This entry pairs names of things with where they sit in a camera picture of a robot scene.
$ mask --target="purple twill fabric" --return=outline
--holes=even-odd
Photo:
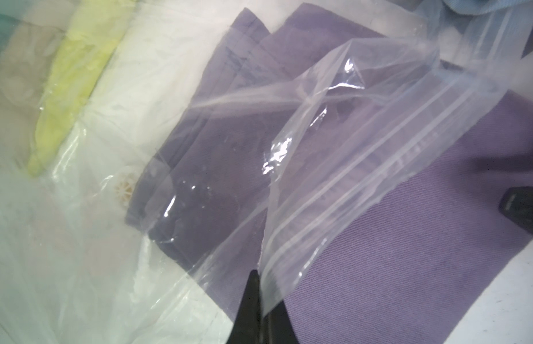
[[[218,45],[193,102],[291,81],[350,39],[374,37],[380,35],[310,4],[273,34],[244,10]],[[416,67],[422,73],[423,66]],[[366,99],[328,104],[332,117],[324,119],[322,133],[336,141],[341,123],[365,104],[373,106]],[[294,109],[224,115],[230,111],[222,104],[190,106],[146,167],[126,220],[147,230],[189,272],[230,237],[202,285],[233,318],[257,266],[264,212],[237,236],[234,229],[268,196],[265,155]],[[301,145],[318,150],[320,141],[305,137]],[[507,187],[533,185],[531,155],[533,105],[508,93],[441,158],[353,222],[312,265],[287,299],[302,344],[443,342],[529,240],[497,213],[497,203]],[[298,175],[304,167],[297,163],[288,171]]]
[[[320,7],[303,4],[280,29],[238,60],[237,76],[229,85],[224,83],[224,88],[234,91],[291,81],[334,48],[359,37],[379,34]],[[217,51],[224,51],[223,46]],[[214,56],[209,65],[222,64],[216,59],[219,58]],[[221,59],[232,63],[225,55]],[[161,159],[150,162],[139,180],[127,222],[149,230],[150,238],[160,249],[187,271],[210,255],[268,196],[270,176],[263,174],[265,155],[295,109],[261,111],[226,117],[216,115],[226,109],[201,108],[199,114],[206,120],[201,121],[199,129],[194,126],[188,130],[190,120],[186,118],[194,112],[188,110],[161,148]],[[171,152],[179,156],[171,159]],[[166,169],[168,175],[163,178]],[[257,267],[263,220],[263,216],[258,216],[250,228],[242,231],[253,235],[243,247],[235,248],[242,250],[241,259],[233,264],[227,260],[224,267],[229,269],[215,271],[218,278],[207,281],[206,291],[229,316],[235,316],[249,271]]]
[[[244,9],[222,38],[205,67],[192,101],[224,94],[242,68],[249,52],[270,32],[248,9]],[[145,207],[160,182],[169,174],[208,120],[205,111],[189,108],[166,143],[148,163],[134,191],[126,222],[138,229],[145,217]]]
[[[356,219],[286,299],[303,344],[443,343],[531,236],[497,211],[533,186],[533,103],[509,92]]]

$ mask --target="purple fabric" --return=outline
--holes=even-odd
[[[533,103],[504,99],[356,219],[286,299],[302,344],[443,343],[531,239],[497,211],[533,185]]]
[[[234,91],[293,80],[325,54],[357,37],[379,34],[317,6],[303,4],[279,30],[263,38],[241,59],[242,63],[236,64],[237,76],[230,84],[225,78],[223,89]],[[230,49],[222,42],[217,51]],[[230,55],[214,56],[209,66],[215,65],[219,70],[218,66],[228,63]],[[205,80],[214,78],[209,72],[216,73],[208,69]],[[266,199],[270,176],[263,174],[265,155],[295,111],[265,109],[226,117],[216,116],[226,109],[200,109],[199,115],[206,118],[202,125],[197,130],[181,129],[192,120],[186,120],[188,114],[198,113],[187,110],[184,122],[161,148],[161,158],[150,162],[127,216],[128,223],[149,230],[150,238],[186,271],[199,266]],[[182,141],[191,141],[191,145],[181,144]],[[171,152],[180,157],[171,159]],[[168,176],[163,178],[165,170]],[[263,220],[263,216],[258,216],[244,230],[253,235],[239,248],[241,259],[230,262],[233,257],[223,258],[225,264],[215,270],[216,277],[209,276],[206,282],[208,294],[229,316],[235,316],[245,280],[257,266]]]
[[[250,10],[244,9],[213,52],[192,101],[224,94],[240,72],[249,52],[269,34],[264,24]],[[179,125],[173,129],[140,177],[126,215],[127,224],[146,230],[142,228],[141,220],[145,217],[147,202],[194,143],[208,115],[206,111],[194,108],[187,109],[182,115]]]
[[[268,36],[257,21],[249,11],[238,17],[233,28],[240,29],[229,31],[218,46],[194,101],[290,81],[351,38],[379,37],[309,4]],[[368,101],[326,105],[333,115],[326,116],[322,130],[336,138],[341,123],[363,102]],[[222,106],[187,110],[139,180],[127,216],[189,272],[268,192],[265,154],[293,110],[219,115],[226,112]],[[444,341],[528,241],[497,213],[497,203],[505,188],[533,184],[533,173],[501,166],[509,161],[506,156],[533,149],[533,123],[524,124],[532,114],[527,101],[506,95],[432,166],[343,232],[287,300],[301,342]],[[518,155],[512,161],[525,159]],[[485,171],[487,166],[500,171]],[[290,166],[295,175],[304,167]],[[214,273],[199,281],[230,317],[249,270],[256,267],[264,220],[263,213],[247,224],[244,235],[231,238],[231,247],[215,257]]]

